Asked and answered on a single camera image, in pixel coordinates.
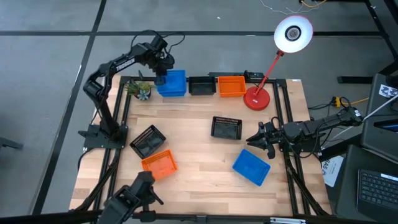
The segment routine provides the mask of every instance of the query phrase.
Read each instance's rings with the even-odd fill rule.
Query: wire
[[[165,35],[165,36],[163,36],[163,38],[166,38],[166,37],[168,37],[170,35],[175,35],[175,34],[181,34],[182,35],[182,39],[179,42],[177,42],[176,44],[171,45],[170,48],[169,48],[169,51],[165,50],[167,54],[169,54],[172,51],[172,47],[177,46],[178,44],[181,44],[185,40],[185,34],[183,32],[181,32],[181,31],[173,32],[173,33],[171,33],[169,35]]]
[[[348,108],[351,108],[351,102],[347,99],[347,98],[345,98],[345,97],[340,97],[340,104],[341,105],[343,105],[343,107],[345,107],[345,108],[347,108],[347,106],[346,105],[348,105]]]
[[[312,107],[309,107],[308,109],[309,110],[319,110],[319,109],[324,109],[324,108],[326,108],[326,107],[328,107],[328,106],[330,106],[331,105],[331,103],[322,103],[322,104],[319,104],[319,105],[316,105],[316,106],[312,106]]]
[[[364,101],[366,101],[366,100],[368,100],[368,99],[369,99],[369,97],[368,97],[368,98],[365,98],[365,99],[362,99],[362,100],[358,100],[358,101],[352,102],[351,105],[354,105],[354,104],[357,104],[357,103],[362,103],[362,102],[364,102]]]
[[[368,119],[369,117],[371,117],[374,113],[378,112],[381,108],[385,107],[387,104],[391,103],[392,101],[394,101],[395,99],[398,98],[398,95],[394,96],[393,98],[391,98],[390,100],[388,100],[387,102],[383,103],[381,106],[379,106],[376,110],[372,111],[371,113],[369,113],[364,119],[363,121],[365,121],[366,119]],[[342,132],[336,134],[331,140],[334,140],[337,138],[337,136],[340,136],[341,134],[343,134],[344,132],[350,130],[351,128],[353,128],[353,126],[347,128],[346,130],[343,130]]]
[[[78,162],[77,162],[77,171],[79,171],[79,169],[80,169],[81,160],[82,160],[83,157],[84,157],[87,153],[89,153],[91,150],[92,150],[92,149],[87,149],[87,150],[79,157],[79,160],[78,160]]]
[[[109,83],[112,82],[111,77],[109,76],[109,71],[111,70],[112,64],[113,64],[113,63],[109,63],[108,70],[106,71],[106,74],[105,74],[105,76],[104,76],[104,77],[105,77],[104,88],[101,90],[101,93],[99,94],[99,95],[102,96],[103,98],[102,98],[101,102],[99,103],[99,105],[95,108],[95,114],[94,114],[94,116],[93,116],[93,119],[91,119],[90,124],[93,124],[93,121],[94,121],[95,117],[97,116],[97,114],[98,114],[99,117],[102,119],[102,116],[101,116],[101,113],[99,113],[99,110],[100,110],[100,107],[101,107],[101,106],[103,105],[103,103],[105,102],[104,92],[107,92],[107,91],[108,91],[108,88],[110,88]]]
[[[310,6],[309,4],[305,3],[304,0],[301,1],[301,3],[302,3],[304,6],[307,6],[307,7],[309,7],[309,8],[319,7],[319,5],[322,4],[322,3],[324,3],[324,2],[326,2],[326,0],[323,0],[323,1],[320,2],[320,3],[317,3],[316,6]]]
[[[320,124],[318,125],[318,127],[317,127],[317,135],[315,136],[315,144],[313,145],[313,149],[311,150],[311,152],[310,152],[308,155],[306,155],[306,156],[300,156],[302,159],[305,159],[305,158],[310,157],[310,156],[315,152],[315,150],[317,149],[317,144],[318,144],[318,139],[319,139],[319,129],[321,128],[321,126],[322,126],[323,124],[326,124],[326,121],[320,123]]]
[[[278,120],[279,128],[282,128],[283,124],[282,124],[282,122],[280,122],[280,119],[278,117],[276,117],[276,116],[271,118],[272,125],[274,125],[274,119]]]
[[[335,140],[325,140],[327,142],[333,142],[333,141],[345,141],[345,139],[335,139]]]
[[[324,143],[328,140],[328,138],[329,138],[329,136],[330,136],[332,130],[333,130],[333,128],[330,129],[328,135],[326,136],[325,140],[323,140],[323,143],[321,144],[321,146],[323,146]]]
[[[292,11],[292,10],[290,10],[288,7],[285,7],[285,9],[287,9],[288,11],[290,11],[290,12],[286,13],[286,12],[283,12],[283,11],[280,11],[280,10],[274,10],[272,7],[269,7],[269,6],[265,5],[264,2],[263,2],[262,0],[260,0],[260,2],[261,2],[261,4],[262,4],[264,7],[270,9],[272,12],[279,12],[279,13],[285,14],[286,16],[291,15],[291,14],[300,14],[300,13],[303,13],[303,12],[310,12],[310,11],[312,11],[312,10],[314,10],[314,9],[319,9],[319,6],[318,6],[318,7],[313,7],[313,8],[311,8],[310,10],[300,11],[300,10],[304,7],[304,5],[302,4],[302,5],[300,6],[300,8],[299,8],[297,11]]]
[[[330,106],[331,106],[331,105],[328,106],[328,114],[326,115],[327,117],[328,117],[329,114],[330,114]]]
[[[156,31],[154,31],[154,30],[150,30],[150,29],[148,29],[148,30],[143,30],[143,31],[139,32],[137,35],[135,35],[135,36],[132,38],[130,47],[132,47],[132,44],[134,43],[134,40],[135,40],[139,35],[142,35],[142,34],[144,34],[144,33],[146,33],[146,32],[153,32],[154,34],[161,36],[158,32],[156,32]]]

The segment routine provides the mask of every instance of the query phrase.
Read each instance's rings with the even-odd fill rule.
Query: plastic basket
[[[221,97],[243,96],[246,93],[244,77],[218,77],[218,91]]]
[[[214,116],[211,124],[211,136],[240,140],[242,137],[242,120]]]
[[[151,125],[130,143],[130,147],[141,159],[144,159],[154,153],[165,140],[166,137],[154,125]]]
[[[162,96],[184,96],[187,91],[187,79],[185,70],[170,70],[163,77],[164,85],[158,85],[157,91]]]
[[[189,93],[192,96],[213,95],[216,92],[215,77],[190,77]]]
[[[177,165],[170,149],[142,160],[141,164],[145,171],[152,171],[155,180],[167,177],[177,171]]]
[[[257,186],[261,186],[271,166],[243,149],[232,168]]]

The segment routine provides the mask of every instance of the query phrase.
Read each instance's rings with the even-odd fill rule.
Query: succulent
[[[141,95],[142,94],[141,90],[144,90],[143,93],[147,93],[148,92],[148,94],[149,94],[150,93],[150,89],[152,87],[155,87],[155,85],[151,85],[149,83],[144,83],[144,82],[142,82],[142,83],[133,82],[133,83],[130,83],[130,84],[128,84],[126,86],[127,94],[128,95],[134,95],[134,96]]]
[[[139,100],[149,100],[150,91],[147,90],[139,90],[138,99]]]

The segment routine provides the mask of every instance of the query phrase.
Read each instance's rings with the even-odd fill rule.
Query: white paper
[[[343,156],[336,156],[334,158],[328,159],[322,162],[322,174],[325,184],[330,187],[334,187],[338,173],[343,163]]]
[[[398,94],[398,90],[396,88],[381,84],[379,94],[384,97],[392,97]]]

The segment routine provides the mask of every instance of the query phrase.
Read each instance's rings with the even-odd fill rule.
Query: wooden tabletop
[[[109,92],[108,104],[111,111],[119,79],[119,76],[113,78],[113,88]],[[245,139],[257,133],[259,121],[268,122],[277,114],[272,85],[266,84],[264,88],[269,92],[271,102],[262,111],[250,110],[242,97],[220,98],[218,90],[213,96],[191,96],[186,93],[185,97],[163,98],[157,91],[152,91],[149,101],[132,98],[127,119],[127,144],[121,153],[115,190],[126,184],[131,185],[137,173],[143,171],[140,157],[128,144],[153,124],[167,138],[155,153],[171,149],[178,171],[155,182],[154,190],[164,205],[155,202],[150,205],[151,210],[177,214],[291,216],[287,175],[279,148],[274,145],[276,157],[268,159],[267,151],[247,146],[245,142]],[[308,120],[301,81],[287,80],[287,88],[294,120]],[[126,93],[120,111],[123,111],[125,96]],[[279,90],[279,96],[286,122],[282,90]],[[213,116],[241,119],[242,140],[211,137]],[[271,165],[271,170],[260,187],[232,169],[242,149],[247,149]],[[83,158],[70,208],[79,206],[97,184],[103,156],[104,149],[94,149]],[[311,156],[302,159],[302,166],[307,188],[323,209],[330,213],[320,163]],[[297,186],[296,196],[299,211],[303,212]]]

